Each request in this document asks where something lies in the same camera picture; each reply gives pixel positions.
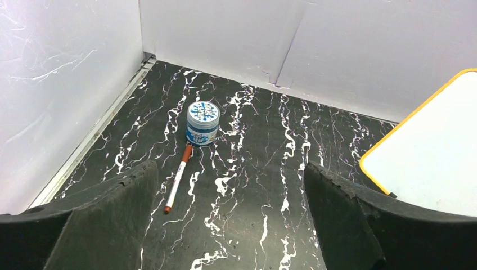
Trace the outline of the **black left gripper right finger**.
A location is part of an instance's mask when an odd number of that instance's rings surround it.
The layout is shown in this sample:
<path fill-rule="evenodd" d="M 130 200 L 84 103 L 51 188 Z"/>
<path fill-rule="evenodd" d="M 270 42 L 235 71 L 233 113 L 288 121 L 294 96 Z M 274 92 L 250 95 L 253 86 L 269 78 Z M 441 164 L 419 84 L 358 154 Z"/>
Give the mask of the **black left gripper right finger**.
<path fill-rule="evenodd" d="M 475 269 L 476 218 L 422 208 L 309 162 L 308 206 L 327 269 Z"/>

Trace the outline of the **blue white round jar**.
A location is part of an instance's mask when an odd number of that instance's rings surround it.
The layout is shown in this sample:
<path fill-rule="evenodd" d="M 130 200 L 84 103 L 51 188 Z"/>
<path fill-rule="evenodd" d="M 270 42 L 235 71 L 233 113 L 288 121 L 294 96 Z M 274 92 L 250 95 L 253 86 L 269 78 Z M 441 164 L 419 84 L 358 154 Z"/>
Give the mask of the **blue white round jar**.
<path fill-rule="evenodd" d="M 220 111 L 208 101 L 196 101 L 187 109 L 186 138 L 194 146 L 212 144 L 217 136 Z"/>

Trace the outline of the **yellow framed whiteboard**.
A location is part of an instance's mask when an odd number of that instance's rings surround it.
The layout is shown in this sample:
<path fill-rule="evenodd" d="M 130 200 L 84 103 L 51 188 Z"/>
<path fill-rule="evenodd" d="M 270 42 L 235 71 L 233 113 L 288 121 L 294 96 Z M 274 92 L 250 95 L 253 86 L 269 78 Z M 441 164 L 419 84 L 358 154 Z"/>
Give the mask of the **yellow framed whiteboard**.
<path fill-rule="evenodd" d="M 359 162 L 385 194 L 476 216 L 476 69 L 456 74 Z"/>

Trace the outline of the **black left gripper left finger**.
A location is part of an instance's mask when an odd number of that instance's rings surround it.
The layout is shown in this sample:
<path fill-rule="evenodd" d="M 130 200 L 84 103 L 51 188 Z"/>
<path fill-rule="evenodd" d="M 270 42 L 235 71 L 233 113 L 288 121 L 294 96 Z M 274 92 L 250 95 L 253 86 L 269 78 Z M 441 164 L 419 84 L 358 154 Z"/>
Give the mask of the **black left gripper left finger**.
<path fill-rule="evenodd" d="M 65 198 L 1 215 L 1 268 L 136 269 L 158 188 L 158 166 L 148 160 Z"/>

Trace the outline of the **white orange whiteboard marker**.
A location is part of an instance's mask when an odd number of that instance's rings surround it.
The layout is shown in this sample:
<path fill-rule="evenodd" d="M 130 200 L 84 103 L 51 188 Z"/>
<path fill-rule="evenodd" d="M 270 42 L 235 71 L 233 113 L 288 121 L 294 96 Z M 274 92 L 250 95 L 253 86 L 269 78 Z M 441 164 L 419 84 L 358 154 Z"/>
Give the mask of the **white orange whiteboard marker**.
<path fill-rule="evenodd" d="M 185 167 L 188 163 L 188 160 L 191 156 L 192 149 L 193 149 L 193 146 L 188 143 L 186 145 L 186 148 L 185 148 L 184 153 L 182 155 L 181 162 L 180 162 L 179 167 L 177 169 L 177 173 L 175 175 L 174 182 L 173 182 L 173 185 L 171 187 L 171 191 L 169 193 L 169 197 L 168 197 L 167 202 L 166 202 L 165 207 L 164 207 L 164 213 L 165 214 L 169 214 L 172 207 L 173 207 L 174 199 L 176 197 L 177 190 L 178 190 L 180 181 L 182 179 L 183 172 L 184 172 Z"/>

